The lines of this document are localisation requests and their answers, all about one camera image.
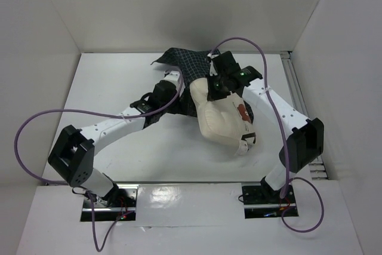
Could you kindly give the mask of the dark grid-pattern pillowcase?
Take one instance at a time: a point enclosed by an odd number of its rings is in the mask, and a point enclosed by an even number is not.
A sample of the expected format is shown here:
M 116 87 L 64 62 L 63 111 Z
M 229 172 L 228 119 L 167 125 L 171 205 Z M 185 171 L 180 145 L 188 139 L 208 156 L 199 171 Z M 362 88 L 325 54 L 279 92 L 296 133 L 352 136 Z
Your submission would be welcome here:
M 183 113 L 187 116 L 197 117 L 196 107 L 190 95 L 189 85 L 191 82 L 199 78 L 207 79 L 207 76 L 211 76 L 210 58 L 212 55 L 219 54 L 222 53 L 215 51 L 209 55 L 208 51 L 192 51 L 183 48 L 169 48 L 166 50 L 166 52 L 163 53 L 163 55 L 154 61 L 155 63 L 175 66 L 181 70 L 184 77 L 185 91 L 181 96 L 180 105 L 178 106 L 178 111 L 180 113 Z M 244 72 L 248 77 L 249 86 L 250 82 L 255 79 L 254 69 L 241 68 L 239 71 Z M 254 120 L 253 112 L 247 102 L 245 102 L 245 106 L 248 109 L 248 113 L 251 119 Z

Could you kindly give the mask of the cream pillow with bear print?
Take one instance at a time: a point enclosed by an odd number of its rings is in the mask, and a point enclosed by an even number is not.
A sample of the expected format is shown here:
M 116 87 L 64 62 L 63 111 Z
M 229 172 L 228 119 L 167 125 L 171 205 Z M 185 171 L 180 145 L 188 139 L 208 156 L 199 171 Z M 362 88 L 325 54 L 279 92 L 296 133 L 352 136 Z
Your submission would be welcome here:
M 256 133 L 243 98 L 235 93 L 225 99 L 208 101 L 206 78 L 191 82 L 189 89 L 203 137 L 234 147 L 237 155 L 245 155 L 255 145 Z

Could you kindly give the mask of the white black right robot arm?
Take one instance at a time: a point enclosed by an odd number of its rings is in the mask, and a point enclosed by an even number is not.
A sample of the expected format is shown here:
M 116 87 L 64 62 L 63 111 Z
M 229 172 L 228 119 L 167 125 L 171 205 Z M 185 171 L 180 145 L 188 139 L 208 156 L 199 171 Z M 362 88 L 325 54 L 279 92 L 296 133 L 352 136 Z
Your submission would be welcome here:
M 262 74 L 252 66 L 242 69 L 237 63 L 233 67 L 212 63 L 207 80 L 208 100 L 238 94 L 279 127 L 283 142 L 279 161 L 261 181 L 260 195 L 266 202 L 284 198 L 294 175 L 323 153 L 323 122 L 289 105 L 269 86 L 267 71 Z

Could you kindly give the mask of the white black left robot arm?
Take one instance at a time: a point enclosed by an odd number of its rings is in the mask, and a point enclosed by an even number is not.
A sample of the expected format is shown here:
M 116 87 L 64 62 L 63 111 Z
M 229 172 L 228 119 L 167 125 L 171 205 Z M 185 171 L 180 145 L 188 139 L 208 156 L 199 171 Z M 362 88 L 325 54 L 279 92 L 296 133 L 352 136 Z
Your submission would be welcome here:
M 107 175 L 94 168 L 95 156 L 117 140 L 159 121 L 178 99 L 183 81 L 163 79 L 151 93 L 130 104 L 120 114 L 84 128 L 62 129 L 48 163 L 73 188 L 84 188 L 105 207 L 125 196 Z

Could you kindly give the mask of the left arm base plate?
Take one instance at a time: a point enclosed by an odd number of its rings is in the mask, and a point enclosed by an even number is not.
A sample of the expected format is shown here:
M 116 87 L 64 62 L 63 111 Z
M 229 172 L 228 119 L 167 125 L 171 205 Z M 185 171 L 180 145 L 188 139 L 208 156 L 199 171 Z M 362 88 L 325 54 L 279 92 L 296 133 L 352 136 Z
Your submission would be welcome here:
M 122 222 L 135 221 L 138 186 L 120 184 L 118 188 L 117 195 L 110 200 L 80 192 L 79 194 L 84 196 L 80 221 L 92 221 L 91 204 L 94 206 L 94 220 L 96 222 L 114 222 L 118 217 Z

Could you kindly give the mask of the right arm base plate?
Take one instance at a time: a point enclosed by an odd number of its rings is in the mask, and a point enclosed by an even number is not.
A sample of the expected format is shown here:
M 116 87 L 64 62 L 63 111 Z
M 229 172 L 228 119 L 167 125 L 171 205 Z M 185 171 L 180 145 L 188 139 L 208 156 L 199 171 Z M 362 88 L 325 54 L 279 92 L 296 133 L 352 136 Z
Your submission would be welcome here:
M 238 200 L 244 205 L 245 219 L 277 218 L 285 213 L 285 217 L 298 217 L 298 209 L 294 189 L 289 185 L 284 199 L 278 194 L 265 196 L 260 185 L 243 185 Z

